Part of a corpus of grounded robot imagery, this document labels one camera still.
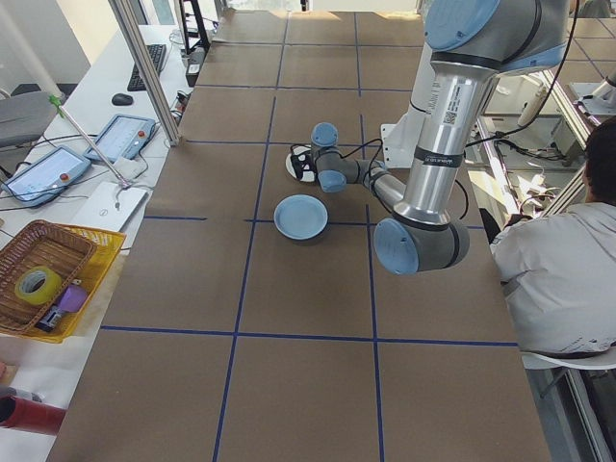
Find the purple object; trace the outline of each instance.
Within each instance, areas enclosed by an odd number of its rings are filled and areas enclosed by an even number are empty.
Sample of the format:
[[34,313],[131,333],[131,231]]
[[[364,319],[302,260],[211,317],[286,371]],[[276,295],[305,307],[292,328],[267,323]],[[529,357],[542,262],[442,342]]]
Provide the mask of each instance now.
[[77,313],[86,302],[88,293],[79,286],[71,284],[54,303],[58,311],[64,313]]

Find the label sticker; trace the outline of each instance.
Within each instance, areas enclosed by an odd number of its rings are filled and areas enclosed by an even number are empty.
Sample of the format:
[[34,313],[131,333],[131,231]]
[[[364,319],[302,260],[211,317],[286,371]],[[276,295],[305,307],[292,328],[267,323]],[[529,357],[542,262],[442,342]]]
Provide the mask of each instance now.
[[441,84],[434,82],[432,84],[432,90],[430,91],[430,99],[427,102],[427,108],[425,109],[426,116],[432,116],[432,113],[436,109],[436,104],[439,101],[439,94],[441,94]]
[[469,108],[472,90],[470,85],[457,84],[453,87],[447,109],[443,115],[443,123],[445,125],[456,125],[461,120],[464,120],[464,116]]

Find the white desk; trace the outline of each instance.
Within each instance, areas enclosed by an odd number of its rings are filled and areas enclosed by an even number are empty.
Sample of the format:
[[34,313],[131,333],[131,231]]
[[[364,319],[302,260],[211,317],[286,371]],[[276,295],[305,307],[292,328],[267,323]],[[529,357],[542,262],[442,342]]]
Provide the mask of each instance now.
[[[171,26],[141,27],[146,43],[165,43],[167,45],[167,64],[160,79],[169,105],[175,99],[178,90],[184,92],[191,90],[186,84],[178,47],[171,46],[168,40],[172,30],[173,27]],[[116,107],[111,104],[111,98],[115,93],[126,92],[132,68],[132,57],[124,37],[118,32],[64,104],[88,133],[99,133],[111,117],[117,113],[157,119],[145,91],[131,93],[135,98],[132,106]],[[52,139],[73,134],[75,134],[75,130],[69,122],[57,116],[45,132],[45,137]],[[59,144],[63,144],[63,141],[56,142],[56,145]],[[83,152],[86,149],[86,143],[81,140],[67,141],[65,144],[77,152]],[[32,162],[39,159],[51,149],[51,145],[42,144],[30,152],[27,160]],[[147,185],[152,188],[156,185],[167,151],[168,144],[165,134],[163,130],[159,130],[141,153],[148,162],[149,169],[140,177],[140,185]],[[101,165],[91,167],[84,179],[105,170]],[[113,174],[108,172],[86,183],[72,186],[64,194],[87,196],[94,191],[101,181],[114,180]],[[83,198],[64,199],[59,197],[38,209],[0,212],[0,217],[6,222],[2,229],[14,235],[33,219],[42,218],[59,223],[67,222],[75,215],[85,200]],[[11,198],[0,200],[0,208],[2,209],[19,206],[20,203]],[[142,204],[129,221],[126,229],[123,230],[127,234],[124,247],[129,247],[135,239],[143,217],[144,207],[145,205]],[[6,235],[0,234],[0,247],[6,245],[8,241],[9,238]],[[19,366],[13,381],[15,388],[36,392],[43,397],[44,402],[51,405],[63,408],[68,406],[115,287],[124,258],[121,255],[118,257],[118,261],[110,271],[105,283],[91,301],[75,335],[66,339],[62,344],[45,344],[0,335],[0,358]],[[44,461],[54,439],[51,436],[0,428],[1,458],[15,462]]]

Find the person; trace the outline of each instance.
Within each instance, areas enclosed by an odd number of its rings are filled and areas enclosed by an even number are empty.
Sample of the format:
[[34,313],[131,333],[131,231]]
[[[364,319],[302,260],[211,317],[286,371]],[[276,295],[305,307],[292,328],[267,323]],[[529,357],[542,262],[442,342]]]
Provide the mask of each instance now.
[[585,203],[490,245],[521,350],[575,357],[616,341],[616,116],[586,144]]

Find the yellow tray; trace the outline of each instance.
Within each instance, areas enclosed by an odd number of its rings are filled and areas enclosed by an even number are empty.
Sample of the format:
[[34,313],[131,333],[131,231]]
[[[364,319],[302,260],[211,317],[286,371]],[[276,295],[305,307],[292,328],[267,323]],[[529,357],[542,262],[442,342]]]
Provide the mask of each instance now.
[[82,236],[96,244],[96,251],[86,263],[84,268],[77,273],[76,278],[81,279],[81,287],[88,292],[88,298],[84,306],[77,313],[65,314],[56,328],[51,332],[44,332],[40,329],[31,328],[19,335],[27,339],[49,342],[52,344],[61,343],[66,337],[71,335],[79,320],[84,316],[84,312],[94,296],[96,289],[105,278],[107,271],[116,259],[117,254],[124,244],[126,236],[122,233],[107,231],[103,229],[86,228],[81,226],[61,225],[63,228]]

